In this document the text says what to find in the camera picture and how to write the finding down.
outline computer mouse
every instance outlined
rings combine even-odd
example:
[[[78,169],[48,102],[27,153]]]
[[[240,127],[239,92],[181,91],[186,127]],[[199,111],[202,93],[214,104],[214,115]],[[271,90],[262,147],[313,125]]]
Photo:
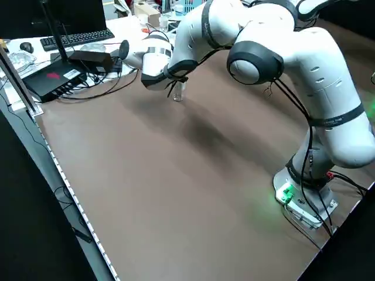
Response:
[[[33,46],[31,45],[31,43],[29,42],[23,42],[19,45],[19,48],[23,51],[26,51],[30,54],[32,54],[34,52],[34,48]]]

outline monitor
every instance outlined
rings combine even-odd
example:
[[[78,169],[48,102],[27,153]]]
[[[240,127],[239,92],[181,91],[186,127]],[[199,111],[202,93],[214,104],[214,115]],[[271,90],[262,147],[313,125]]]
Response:
[[[49,0],[49,9],[61,35],[105,30],[101,0]],[[51,36],[40,0],[1,0],[0,38]]]

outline brown table surface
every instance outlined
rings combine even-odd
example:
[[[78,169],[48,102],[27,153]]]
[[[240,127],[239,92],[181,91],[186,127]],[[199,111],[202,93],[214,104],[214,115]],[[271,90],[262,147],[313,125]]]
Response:
[[[371,68],[355,55],[348,63],[370,101]],[[104,98],[43,105],[37,122],[122,280],[295,280],[316,254],[272,187],[305,120],[276,87],[268,96],[266,85],[235,82],[226,57],[190,75],[181,103],[137,80]],[[344,172],[365,186],[375,179],[371,167]],[[359,198],[332,188],[340,225]]]

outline keyboard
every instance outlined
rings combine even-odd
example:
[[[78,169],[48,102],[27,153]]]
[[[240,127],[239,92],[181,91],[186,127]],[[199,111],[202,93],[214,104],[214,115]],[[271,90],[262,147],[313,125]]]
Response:
[[[68,35],[69,41],[65,36],[61,36],[61,41],[64,47],[77,46],[82,44],[87,44],[91,42],[102,41],[105,39],[114,38],[113,33],[107,28],[102,31],[88,32],[88,33],[78,33]],[[57,50],[57,45],[53,37],[47,37],[40,40],[44,51]]]

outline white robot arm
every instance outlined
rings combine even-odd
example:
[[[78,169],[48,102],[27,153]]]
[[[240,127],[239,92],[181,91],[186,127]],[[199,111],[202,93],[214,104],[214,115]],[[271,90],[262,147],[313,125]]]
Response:
[[[227,69],[239,83],[262,84],[288,74],[313,127],[312,149],[305,165],[308,132],[275,175],[274,188],[276,199],[312,227],[322,224],[316,214],[327,218],[324,205],[329,213],[337,206],[327,172],[334,165],[354,169],[375,160],[372,127],[334,39],[321,28],[294,32],[297,18],[310,19],[332,2],[264,0],[245,8],[239,0],[209,0],[181,21],[174,49],[160,32],[139,43],[125,41],[120,48],[126,63],[142,69],[141,81],[150,90],[184,81],[202,60],[223,48],[230,48]],[[301,173],[306,194],[301,192]],[[294,194],[292,200],[286,189]]]
[[[125,40],[120,58],[130,66],[142,69],[141,81],[149,90],[164,90],[175,80],[184,80],[206,57],[231,48],[237,35],[250,20],[259,19],[293,30],[296,21],[291,15],[295,7],[275,4],[279,0],[243,7],[240,0],[208,0],[179,24],[174,48],[161,32],[154,31],[140,42]]]

